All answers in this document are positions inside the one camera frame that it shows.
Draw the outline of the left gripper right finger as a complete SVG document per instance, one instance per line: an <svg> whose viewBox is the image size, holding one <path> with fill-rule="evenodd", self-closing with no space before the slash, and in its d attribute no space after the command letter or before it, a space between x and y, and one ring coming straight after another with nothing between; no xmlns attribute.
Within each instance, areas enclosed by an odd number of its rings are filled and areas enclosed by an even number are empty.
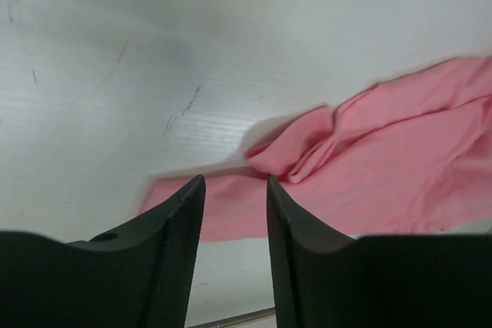
<svg viewBox="0 0 492 328"><path fill-rule="evenodd" d="M267 185L279 327L489 327L487 234L351 238Z"/></svg>

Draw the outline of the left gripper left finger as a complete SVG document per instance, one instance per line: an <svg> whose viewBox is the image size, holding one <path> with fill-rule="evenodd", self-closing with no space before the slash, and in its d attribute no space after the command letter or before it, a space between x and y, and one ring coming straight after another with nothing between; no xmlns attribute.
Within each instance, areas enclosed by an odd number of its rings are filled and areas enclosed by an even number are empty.
<svg viewBox="0 0 492 328"><path fill-rule="evenodd" d="M1 234L3 327L182 327L204 213L194 177L88 241Z"/></svg>

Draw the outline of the light pink t shirt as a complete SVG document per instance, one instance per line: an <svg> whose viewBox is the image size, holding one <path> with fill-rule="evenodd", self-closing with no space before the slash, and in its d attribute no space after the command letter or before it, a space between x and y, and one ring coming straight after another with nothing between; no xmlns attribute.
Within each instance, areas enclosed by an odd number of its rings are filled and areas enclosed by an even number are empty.
<svg viewBox="0 0 492 328"><path fill-rule="evenodd" d="M453 58L292 121L206 181L201 240L265 237L266 179L344 234L428 234L491 216L491 59Z"/></svg>

